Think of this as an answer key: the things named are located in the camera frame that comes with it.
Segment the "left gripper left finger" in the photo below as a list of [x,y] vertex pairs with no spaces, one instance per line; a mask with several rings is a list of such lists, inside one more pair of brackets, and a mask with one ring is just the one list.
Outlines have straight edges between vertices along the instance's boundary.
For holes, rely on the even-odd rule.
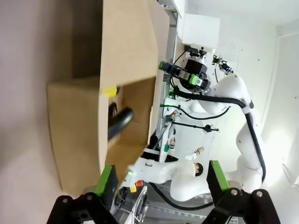
[[118,187],[115,165],[106,165],[96,189],[73,199],[59,196],[49,215],[48,224],[116,224],[110,212]]

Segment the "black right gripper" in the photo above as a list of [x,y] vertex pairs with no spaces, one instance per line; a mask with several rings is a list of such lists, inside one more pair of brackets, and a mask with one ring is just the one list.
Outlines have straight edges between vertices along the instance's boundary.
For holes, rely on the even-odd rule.
[[180,84],[191,92],[207,92],[210,88],[211,82],[207,77],[206,65],[198,62],[195,58],[187,58],[180,63],[181,67],[161,61],[158,69],[175,78],[183,78]]

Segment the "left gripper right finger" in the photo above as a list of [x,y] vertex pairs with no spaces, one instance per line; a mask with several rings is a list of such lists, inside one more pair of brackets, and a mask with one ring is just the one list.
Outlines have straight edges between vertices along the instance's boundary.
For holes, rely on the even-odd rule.
[[273,201],[264,189],[251,194],[230,187],[218,161],[210,161],[206,181],[214,208],[204,224],[227,224],[232,217],[241,217],[246,224],[280,224]]

